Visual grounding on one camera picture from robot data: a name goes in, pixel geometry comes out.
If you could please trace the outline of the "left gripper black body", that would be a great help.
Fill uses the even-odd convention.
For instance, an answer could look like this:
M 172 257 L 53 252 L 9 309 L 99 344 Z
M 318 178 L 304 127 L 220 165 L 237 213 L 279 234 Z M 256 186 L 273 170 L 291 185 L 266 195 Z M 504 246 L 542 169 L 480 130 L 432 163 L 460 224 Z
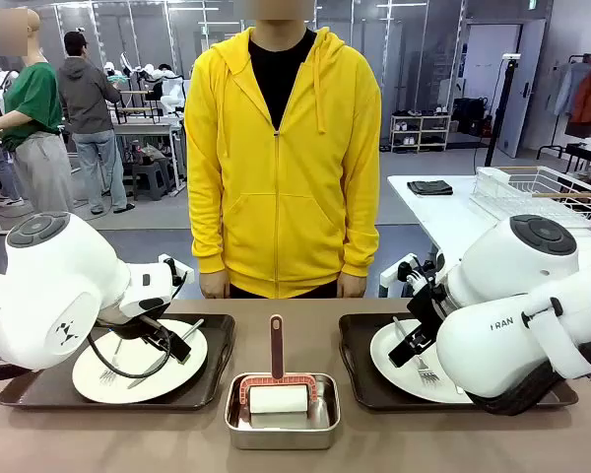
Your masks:
M 164 312 L 165 306 L 155 307 L 123 323 L 112 323 L 98 319 L 96 327 L 110 329 L 124 340 L 165 341 L 168 330 L 160 322 Z

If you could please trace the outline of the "yellow hoodie person left hand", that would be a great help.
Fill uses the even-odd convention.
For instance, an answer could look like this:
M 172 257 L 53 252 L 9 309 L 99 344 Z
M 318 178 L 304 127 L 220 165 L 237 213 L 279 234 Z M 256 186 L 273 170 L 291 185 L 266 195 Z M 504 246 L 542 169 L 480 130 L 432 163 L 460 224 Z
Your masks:
M 342 272 L 337 279 L 337 297 L 340 299 L 359 299 L 366 291 L 366 278 Z

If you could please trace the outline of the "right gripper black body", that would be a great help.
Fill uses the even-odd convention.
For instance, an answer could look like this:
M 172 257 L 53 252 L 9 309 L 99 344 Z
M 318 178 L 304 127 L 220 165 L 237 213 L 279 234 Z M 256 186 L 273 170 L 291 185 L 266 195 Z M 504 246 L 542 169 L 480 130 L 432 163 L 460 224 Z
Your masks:
M 419 326 L 405 337 L 413 351 L 425 351 L 436 340 L 444 318 L 435 309 L 435 303 L 437 300 L 429 285 L 415 291 L 408 303 L 410 314 L 419 322 Z

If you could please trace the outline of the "yellow hoodie person right hand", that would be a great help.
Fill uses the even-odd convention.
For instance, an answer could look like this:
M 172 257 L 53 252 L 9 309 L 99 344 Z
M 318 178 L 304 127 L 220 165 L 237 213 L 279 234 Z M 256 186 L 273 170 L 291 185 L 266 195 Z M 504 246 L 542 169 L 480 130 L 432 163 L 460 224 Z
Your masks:
M 201 273 L 199 284 L 205 299 L 228 299 L 230 297 L 230 278 L 226 270 Z

